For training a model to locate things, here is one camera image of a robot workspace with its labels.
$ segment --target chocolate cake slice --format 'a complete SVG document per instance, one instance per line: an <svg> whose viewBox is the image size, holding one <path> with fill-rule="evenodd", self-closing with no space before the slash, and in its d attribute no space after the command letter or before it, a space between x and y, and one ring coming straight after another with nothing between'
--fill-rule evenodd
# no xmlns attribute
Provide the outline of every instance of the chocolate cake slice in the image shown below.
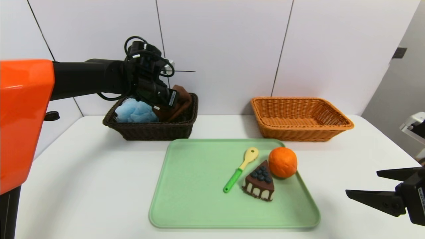
<svg viewBox="0 0 425 239"><path fill-rule="evenodd" d="M247 194L270 202L273 200L275 185L270 173L267 160L262 162L252 173L250 173L242 183L242 189Z"/></svg>

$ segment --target brown towel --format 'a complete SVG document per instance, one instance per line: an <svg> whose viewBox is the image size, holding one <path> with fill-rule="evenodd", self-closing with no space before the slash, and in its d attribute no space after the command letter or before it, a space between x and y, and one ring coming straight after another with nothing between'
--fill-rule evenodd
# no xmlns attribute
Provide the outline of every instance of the brown towel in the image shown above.
<svg viewBox="0 0 425 239"><path fill-rule="evenodd" d="M180 96L177 99L176 106L172 109L165 109L160 107L159 110L153 108L153 112L158 116L160 122L171 122L177 116L179 116L183 110L187 109L192 103L192 97L183 88L183 86L174 85L173 90L179 92Z"/></svg>

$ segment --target orange robot body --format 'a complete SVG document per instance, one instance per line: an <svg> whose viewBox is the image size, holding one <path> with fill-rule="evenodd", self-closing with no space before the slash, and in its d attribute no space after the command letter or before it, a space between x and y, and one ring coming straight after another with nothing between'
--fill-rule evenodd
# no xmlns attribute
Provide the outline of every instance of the orange robot body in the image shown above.
<svg viewBox="0 0 425 239"><path fill-rule="evenodd" d="M54 82L49 60L0 63L0 194L28 176Z"/></svg>

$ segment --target orange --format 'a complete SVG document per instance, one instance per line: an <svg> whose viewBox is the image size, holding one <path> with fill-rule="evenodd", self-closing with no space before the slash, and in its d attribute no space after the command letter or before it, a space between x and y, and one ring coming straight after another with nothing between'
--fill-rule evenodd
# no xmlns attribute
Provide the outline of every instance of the orange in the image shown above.
<svg viewBox="0 0 425 239"><path fill-rule="evenodd" d="M297 155L288 148L275 148L269 154L269 167L274 175L288 178L297 171Z"/></svg>

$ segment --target green spoon handle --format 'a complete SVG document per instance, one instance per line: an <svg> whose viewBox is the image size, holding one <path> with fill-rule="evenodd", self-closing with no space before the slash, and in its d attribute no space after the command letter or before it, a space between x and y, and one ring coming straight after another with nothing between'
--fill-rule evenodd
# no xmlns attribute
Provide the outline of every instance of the green spoon handle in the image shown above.
<svg viewBox="0 0 425 239"><path fill-rule="evenodd" d="M242 169L240 168L236 169L236 172L233 174L233 176L227 182L226 186L223 188L223 191L225 193L228 193L232 189L233 185L236 183L236 181L241 176L241 174L242 174Z"/></svg>

